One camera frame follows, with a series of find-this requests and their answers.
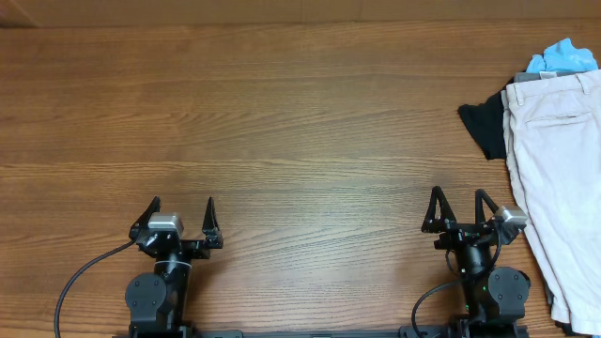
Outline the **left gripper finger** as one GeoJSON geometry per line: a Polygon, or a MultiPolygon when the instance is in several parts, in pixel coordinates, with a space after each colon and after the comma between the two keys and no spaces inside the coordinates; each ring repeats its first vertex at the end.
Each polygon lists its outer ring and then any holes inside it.
{"type": "Polygon", "coordinates": [[[202,232],[206,237],[218,237],[221,234],[217,221],[214,199],[210,197],[207,202],[206,212],[202,224],[202,232]]]}
{"type": "Polygon", "coordinates": [[[139,216],[139,218],[133,223],[130,228],[129,238],[138,238],[140,233],[148,229],[148,223],[150,217],[155,213],[161,210],[161,198],[159,196],[155,196],[151,203],[148,205],[146,210],[139,216]]]}

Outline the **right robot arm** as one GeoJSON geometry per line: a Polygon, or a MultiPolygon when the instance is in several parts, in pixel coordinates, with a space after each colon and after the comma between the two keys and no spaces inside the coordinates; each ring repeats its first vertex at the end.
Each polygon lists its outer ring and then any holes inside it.
{"type": "Polygon", "coordinates": [[[437,250],[455,257],[447,268],[456,279],[427,291],[414,304],[411,326],[419,337],[485,338],[527,337],[517,321],[525,316],[525,302],[532,286],[521,270],[499,267],[501,249],[511,244],[527,225],[528,217],[517,206],[498,206],[484,190],[474,193],[473,223],[459,222],[441,187],[432,189],[421,231],[437,234],[437,250]],[[459,286],[466,313],[450,318],[445,326],[421,329],[417,311],[431,295],[459,286]]]}

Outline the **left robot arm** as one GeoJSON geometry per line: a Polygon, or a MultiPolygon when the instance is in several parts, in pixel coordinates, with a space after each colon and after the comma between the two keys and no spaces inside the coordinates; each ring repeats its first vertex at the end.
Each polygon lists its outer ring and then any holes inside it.
{"type": "Polygon", "coordinates": [[[156,196],[131,226],[130,239],[139,251],[155,260],[154,269],[134,277],[125,292],[130,310],[130,337],[195,337],[197,329],[184,319],[192,261],[209,259],[223,247],[214,199],[209,198],[200,239],[182,237],[177,213],[162,213],[156,196]]]}

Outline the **beige shorts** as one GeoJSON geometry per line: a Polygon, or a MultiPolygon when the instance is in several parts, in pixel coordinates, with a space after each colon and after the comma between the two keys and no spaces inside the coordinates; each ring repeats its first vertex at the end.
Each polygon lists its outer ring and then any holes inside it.
{"type": "Polygon", "coordinates": [[[551,317],[600,333],[600,73],[513,83],[501,93],[506,164],[551,317]]]}

